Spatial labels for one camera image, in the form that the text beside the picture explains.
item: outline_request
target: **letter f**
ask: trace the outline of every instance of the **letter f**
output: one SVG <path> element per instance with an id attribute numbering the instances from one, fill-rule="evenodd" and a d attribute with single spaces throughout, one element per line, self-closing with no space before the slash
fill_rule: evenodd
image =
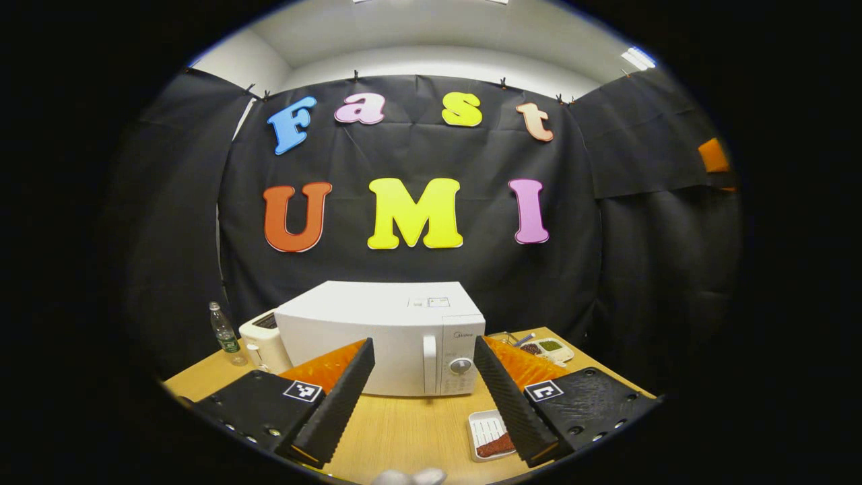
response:
<path id="1" fill-rule="evenodd" d="M 300 131 L 298 127 L 308 128 L 311 123 L 311 115 L 306 108 L 315 104 L 317 104 L 316 99 L 306 96 L 266 120 L 275 128 L 275 136 L 278 139 L 278 145 L 275 147 L 276 155 L 281 155 L 305 141 L 308 134 Z"/>

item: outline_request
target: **orange object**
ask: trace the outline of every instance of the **orange object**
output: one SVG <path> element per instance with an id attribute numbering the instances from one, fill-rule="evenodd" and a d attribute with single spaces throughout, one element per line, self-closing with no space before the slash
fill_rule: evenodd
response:
<path id="1" fill-rule="evenodd" d="M 364 338 L 340 349 L 335 349 L 328 354 L 315 357 L 295 368 L 285 370 L 278 377 L 314 384 L 323 387 L 323 392 L 329 394 L 363 343 L 365 343 Z"/>
<path id="2" fill-rule="evenodd" d="M 721 150 L 721 145 L 718 140 L 713 138 L 697 147 L 703 159 L 703 166 L 706 167 L 706 173 L 729 172 L 728 158 L 724 156 L 724 151 Z"/>
<path id="3" fill-rule="evenodd" d="M 302 253 L 315 247 L 323 232 L 323 206 L 332 184 L 314 182 L 303 187 L 309 198 L 305 216 L 305 229 L 299 234 L 287 230 L 287 203 L 296 190 L 291 186 L 274 186 L 264 191 L 264 236 L 273 248 L 285 253 Z"/>
<path id="4" fill-rule="evenodd" d="M 494 355 L 500 360 L 509 377 L 518 385 L 521 392 L 524 387 L 536 382 L 549 381 L 568 374 L 568 371 L 541 357 L 512 347 L 508 343 L 482 336 Z"/>

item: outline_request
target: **black cloth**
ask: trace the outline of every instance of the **black cloth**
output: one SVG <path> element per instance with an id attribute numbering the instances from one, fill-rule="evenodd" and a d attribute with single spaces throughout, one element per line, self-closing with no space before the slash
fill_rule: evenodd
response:
<path id="1" fill-rule="evenodd" d="M 578 99 L 602 221 L 602 270 L 582 349 L 653 392 L 678 384 L 727 323 L 741 257 L 734 174 L 707 173 L 697 148 L 721 137 L 658 69 Z"/>
<path id="2" fill-rule="evenodd" d="M 122 292 L 121 321 L 166 379 L 219 349 L 209 301 L 224 299 L 216 199 L 231 138 L 252 96 L 182 72 L 127 126 L 97 241 L 101 278 Z"/>
<path id="3" fill-rule="evenodd" d="M 483 119 L 477 127 L 444 122 L 442 99 L 450 91 L 478 96 Z M 386 98 L 381 123 L 334 119 L 344 98 L 359 92 Z M 267 119 L 306 96 L 317 100 L 302 129 L 308 137 L 275 155 L 276 133 Z M 553 141 L 527 132 L 515 107 L 530 102 L 547 112 Z M 400 179 L 414 201 L 431 179 L 457 180 L 463 246 L 429 249 L 420 239 L 414 248 L 402 240 L 396 249 L 369 249 L 376 196 L 368 184 L 384 177 Z M 508 183 L 520 178 L 544 186 L 539 199 L 547 242 L 515 240 L 518 208 Z M 547 326 L 577 344 L 592 320 L 600 261 L 591 180 L 568 107 L 531 92 L 469 79 L 385 76 L 279 93 L 249 114 L 225 169 L 219 209 L 228 296 L 242 320 L 326 280 L 456 280 L 484 314 L 487 332 Z M 333 186 L 319 243 L 302 253 L 277 251 L 264 235 L 263 191 L 294 187 L 287 229 L 297 233 L 306 218 L 302 187 L 317 181 Z"/>

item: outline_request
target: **table surface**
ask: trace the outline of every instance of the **table surface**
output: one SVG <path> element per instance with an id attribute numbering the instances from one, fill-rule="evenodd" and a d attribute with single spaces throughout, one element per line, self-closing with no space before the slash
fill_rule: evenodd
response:
<path id="1" fill-rule="evenodd" d="M 599 368 L 645 396 L 655 397 L 547 328 L 517 331 L 512 335 L 522 338 L 531 331 L 535 332 L 536 339 L 554 337 L 574 350 L 575 356 L 566 363 L 570 373 L 586 367 Z M 198 401 L 254 369 L 250 360 L 242 367 L 232 365 L 228 355 L 219 350 L 174 375 L 165 385 L 176 395 Z M 530 471 L 517 453 L 489 462 L 471 460 L 467 418 L 471 413 L 490 409 L 496 406 L 479 374 L 475 390 L 466 396 L 403 398 L 363 394 L 332 462 L 323 467 L 323 473 L 368 484 L 385 469 L 413 474 L 433 467 L 447 473 L 445 485 L 472 485 L 497 482 Z"/>

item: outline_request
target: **meat slice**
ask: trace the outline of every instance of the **meat slice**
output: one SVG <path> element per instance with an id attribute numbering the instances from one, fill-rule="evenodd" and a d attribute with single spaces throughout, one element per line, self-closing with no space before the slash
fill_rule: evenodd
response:
<path id="1" fill-rule="evenodd" d="M 483 444 L 476 449 L 476 454 L 482 458 L 493 457 L 497 453 L 504 453 L 515 449 L 515 444 L 512 443 L 512 438 L 508 433 L 504 433 L 500 438 L 495 439 L 487 444 Z"/>

